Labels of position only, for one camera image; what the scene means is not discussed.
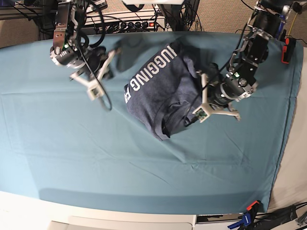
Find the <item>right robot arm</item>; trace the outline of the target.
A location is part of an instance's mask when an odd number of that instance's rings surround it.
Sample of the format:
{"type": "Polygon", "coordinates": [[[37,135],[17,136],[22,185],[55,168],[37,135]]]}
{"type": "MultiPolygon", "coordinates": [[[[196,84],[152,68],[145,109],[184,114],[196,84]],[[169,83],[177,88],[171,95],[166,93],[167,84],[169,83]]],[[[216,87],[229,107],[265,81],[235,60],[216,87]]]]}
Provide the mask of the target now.
{"type": "Polygon", "coordinates": [[[50,58],[57,66],[76,69],[70,78],[87,87],[89,91],[105,91],[101,80],[109,72],[109,64],[119,49],[106,51],[101,46],[106,35],[102,12],[92,0],[63,0],[58,4],[56,27],[50,58]],[[83,32],[87,19],[87,8],[98,13],[102,30],[97,42],[90,44],[83,32]]]}

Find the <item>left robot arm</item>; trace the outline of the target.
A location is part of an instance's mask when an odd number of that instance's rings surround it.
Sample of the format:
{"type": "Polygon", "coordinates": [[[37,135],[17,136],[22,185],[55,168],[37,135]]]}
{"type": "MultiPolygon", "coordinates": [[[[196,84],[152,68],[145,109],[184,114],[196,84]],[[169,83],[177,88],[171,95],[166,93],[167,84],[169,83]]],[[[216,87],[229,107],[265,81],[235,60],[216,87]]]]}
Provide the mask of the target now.
{"type": "Polygon", "coordinates": [[[221,68],[213,66],[209,73],[199,72],[201,77],[201,104],[192,112],[204,122],[212,115],[228,115],[240,120],[240,114],[232,107],[233,101],[250,97],[258,86],[255,73],[259,64],[268,57],[268,43],[276,39],[285,42],[282,62],[287,64],[293,54],[296,41],[286,37],[283,25],[290,11],[299,12],[297,0],[259,0],[244,26],[247,35],[241,34],[230,59],[221,68]]]}

